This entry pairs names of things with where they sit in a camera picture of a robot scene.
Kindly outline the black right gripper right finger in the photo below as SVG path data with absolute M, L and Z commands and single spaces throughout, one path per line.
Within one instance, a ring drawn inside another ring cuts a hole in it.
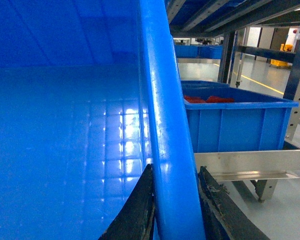
M 198 173 L 198 192 L 207 240 L 268 240 L 217 183 L 206 167 Z

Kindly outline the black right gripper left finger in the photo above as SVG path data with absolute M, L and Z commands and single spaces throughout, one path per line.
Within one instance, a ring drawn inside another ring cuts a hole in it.
M 152 240 L 155 226 L 153 168 L 147 164 L 127 201 L 100 240 Z

